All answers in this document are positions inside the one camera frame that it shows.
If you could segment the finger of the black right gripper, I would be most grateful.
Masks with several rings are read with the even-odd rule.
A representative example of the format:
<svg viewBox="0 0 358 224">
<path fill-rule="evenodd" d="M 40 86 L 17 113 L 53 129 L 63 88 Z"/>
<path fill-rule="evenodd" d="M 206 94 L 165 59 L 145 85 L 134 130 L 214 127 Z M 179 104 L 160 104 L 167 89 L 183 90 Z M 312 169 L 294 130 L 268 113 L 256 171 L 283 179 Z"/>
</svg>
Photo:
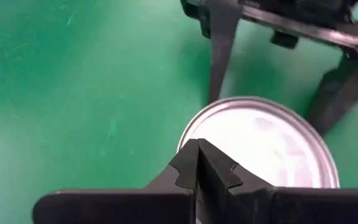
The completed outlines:
<svg viewBox="0 0 358 224">
<path fill-rule="evenodd" d="M 239 4 L 209 4 L 208 9 L 212 50 L 208 102 L 212 103 L 219 98 L 237 25 L 241 18 L 241 6 Z"/>
<path fill-rule="evenodd" d="M 358 55 L 342 55 L 338 66 L 323 75 L 312 97 L 306 120 L 327 134 L 358 102 Z"/>
</svg>

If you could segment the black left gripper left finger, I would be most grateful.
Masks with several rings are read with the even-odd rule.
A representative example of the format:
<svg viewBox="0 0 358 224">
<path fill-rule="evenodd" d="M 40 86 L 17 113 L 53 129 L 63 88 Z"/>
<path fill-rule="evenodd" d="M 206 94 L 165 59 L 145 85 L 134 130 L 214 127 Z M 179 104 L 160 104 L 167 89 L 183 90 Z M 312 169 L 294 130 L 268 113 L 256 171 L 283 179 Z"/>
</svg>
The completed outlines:
<svg viewBox="0 0 358 224">
<path fill-rule="evenodd" d="M 34 223 L 196 223 L 199 145 L 189 140 L 143 189 L 60 190 L 34 205 Z"/>
</svg>

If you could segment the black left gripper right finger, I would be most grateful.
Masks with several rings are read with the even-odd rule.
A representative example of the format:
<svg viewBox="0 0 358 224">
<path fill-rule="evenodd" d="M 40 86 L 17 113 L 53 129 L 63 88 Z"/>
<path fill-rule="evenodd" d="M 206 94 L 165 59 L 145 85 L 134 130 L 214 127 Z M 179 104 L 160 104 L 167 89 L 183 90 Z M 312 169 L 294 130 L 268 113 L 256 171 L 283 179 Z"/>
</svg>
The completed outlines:
<svg viewBox="0 0 358 224">
<path fill-rule="evenodd" d="M 276 187 L 199 139 L 203 223 L 358 224 L 358 189 Z"/>
</svg>

